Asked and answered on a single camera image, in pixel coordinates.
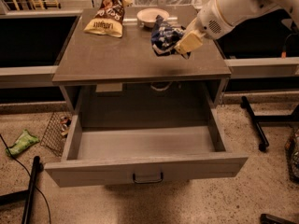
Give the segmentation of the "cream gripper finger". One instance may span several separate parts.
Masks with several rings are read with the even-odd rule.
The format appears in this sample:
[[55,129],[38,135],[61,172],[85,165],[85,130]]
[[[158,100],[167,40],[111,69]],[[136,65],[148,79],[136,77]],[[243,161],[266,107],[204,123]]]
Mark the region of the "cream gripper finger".
[[179,54],[187,54],[203,45],[204,33],[200,31],[190,31],[186,33],[175,45],[175,51]]

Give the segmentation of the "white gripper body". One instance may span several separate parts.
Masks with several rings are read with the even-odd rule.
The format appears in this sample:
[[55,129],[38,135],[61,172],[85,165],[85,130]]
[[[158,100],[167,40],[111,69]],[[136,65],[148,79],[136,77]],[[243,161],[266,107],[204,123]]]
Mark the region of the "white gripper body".
[[232,30],[233,26],[221,13],[218,0],[210,0],[203,5],[197,17],[187,26],[185,35],[195,34],[198,37],[205,35],[212,39],[219,39]]

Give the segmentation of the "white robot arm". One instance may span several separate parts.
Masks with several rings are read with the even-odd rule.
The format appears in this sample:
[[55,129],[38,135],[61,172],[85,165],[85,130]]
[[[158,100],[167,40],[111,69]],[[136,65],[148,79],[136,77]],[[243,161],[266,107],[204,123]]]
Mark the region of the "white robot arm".
[[299,0],[209,0],[187,26],[175,51],[186,54],[203,45],[203,37],[219,39],[243,21],[262,17],[276,7],[283,8],[299,26]]

